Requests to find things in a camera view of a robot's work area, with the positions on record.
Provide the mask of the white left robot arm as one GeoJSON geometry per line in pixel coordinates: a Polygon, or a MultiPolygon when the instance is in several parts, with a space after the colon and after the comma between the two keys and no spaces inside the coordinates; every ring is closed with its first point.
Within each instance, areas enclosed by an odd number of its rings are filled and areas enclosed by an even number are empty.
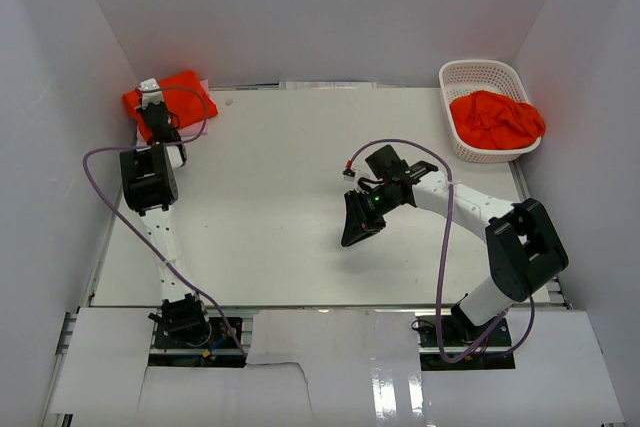
{"type": "Polygon", "coordinates": [[[163,101],[137,109],[151,136],[145,148],[119,154],[124,198],[139,215],[145,238],[162,254],[156,258],[161,307],[150,318],[171,338],[191,346],[205,343],[211,334],[199,295],[175,274],[181,249],[170,207],[178,200],[174,170],[186,162],[186,149],[174,126],[175,115],[163,101]]]}

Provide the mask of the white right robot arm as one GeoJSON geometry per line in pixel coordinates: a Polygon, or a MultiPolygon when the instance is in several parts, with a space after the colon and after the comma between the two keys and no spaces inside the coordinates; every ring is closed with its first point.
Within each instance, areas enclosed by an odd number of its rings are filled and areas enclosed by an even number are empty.
{"type": "Polygon", "coordinates": [[[438,171],[410,180],[391,178],[367,190],[344,195],[345,227],[341,245],[350,247],[386,227],[384,216],[397,207],[441,215],[485,243],[489,276],[452,308],[451,331],[461,344],[484,338],[488,323],[523,302],[569,265],[559,235],[539,201],[520,203],[455,184],[438,171]]]}

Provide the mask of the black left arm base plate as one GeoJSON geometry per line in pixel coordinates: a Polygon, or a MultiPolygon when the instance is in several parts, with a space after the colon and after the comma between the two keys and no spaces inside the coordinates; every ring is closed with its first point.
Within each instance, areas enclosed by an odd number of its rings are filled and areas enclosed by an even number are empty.
{"type": "Polygon", "coordinates": [[[148,356],[150,367],[173,368],[243,368],[245,356],[237,349],[231,331],[242,340],[243,319],[230,317],[231,329],[221,318],[210,317],[209,326],[194,340],[179,339],[156,326],[148,356]]]}

